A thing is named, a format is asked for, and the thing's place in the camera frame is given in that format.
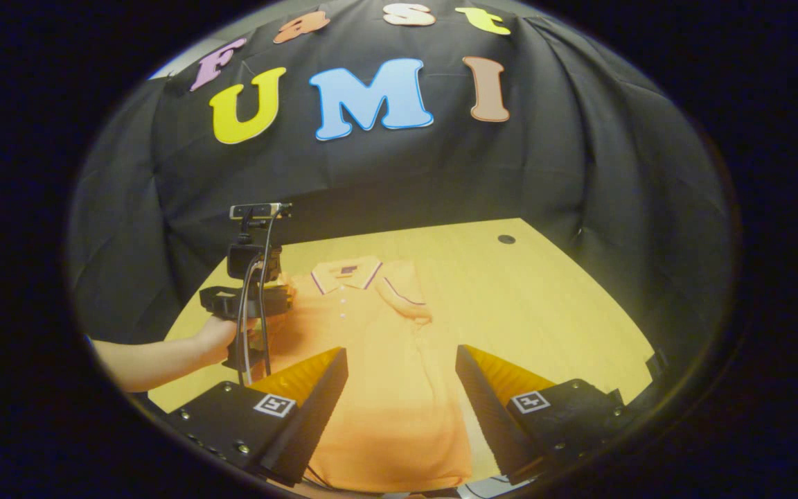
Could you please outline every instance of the table surface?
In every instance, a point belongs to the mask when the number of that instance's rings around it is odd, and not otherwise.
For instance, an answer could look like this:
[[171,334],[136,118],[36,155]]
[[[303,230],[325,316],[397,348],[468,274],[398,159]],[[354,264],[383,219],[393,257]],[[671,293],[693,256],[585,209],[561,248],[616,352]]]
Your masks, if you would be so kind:
[[[501,243],[502,234],[515,243]],[[449,325],[453,343],[472,345],[554,383],[580,378],[602,392],[618,389],[624,403],[652,382],[646,360],[655,351],[636,324],[574,260],[520,218],[286,245],[282,270],[307,274],[320,262],[366,255],[414,262],[427,303]],[[241,281],[227,275],[225,259],[200,290],[210,286],[239,288]],[[166,339],[189,338],[208,318],[195,296]],[[236,377],[235,370],[215,364],[152,389],[149,397],[171,412]],[[463,394],[459,379],[453,383]],[[472,451],[470,481],[499,475],[469,400],[459,398]]]

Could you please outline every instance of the black fabric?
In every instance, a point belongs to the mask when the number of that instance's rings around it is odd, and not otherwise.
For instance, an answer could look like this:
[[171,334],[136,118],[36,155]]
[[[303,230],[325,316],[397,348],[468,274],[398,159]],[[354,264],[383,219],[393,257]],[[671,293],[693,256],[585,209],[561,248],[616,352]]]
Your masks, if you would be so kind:
[[[323,3],[330,24],[273,44],[285,16],[247,33],[221,75],[190,92],[197,65],[145,82],[115,114],[77,187],[70,231],[73,293],[95,338],[161,339],[237,234],[232,204],[295,202],[282,244],[421,225],[523,217],[589,272],[680,376],[715,334],[734,277],[732,215],[716,165],[661,89],[617,54],[548,16],[427,4],[433,26],[386,23],[385,3]],[[472,26],[484,7],[512,31]],[[505,123],[479,122],[465,56],[504,66]],[[424,63],[434,123],[371,130],[351,122],[320,142],[319,89],[346,67],[368,84],[397,58]],[[213,95],[245,86],[238,119],[257,111],[251,79],[285,67],[278,116],[236,145],[213,136]]]

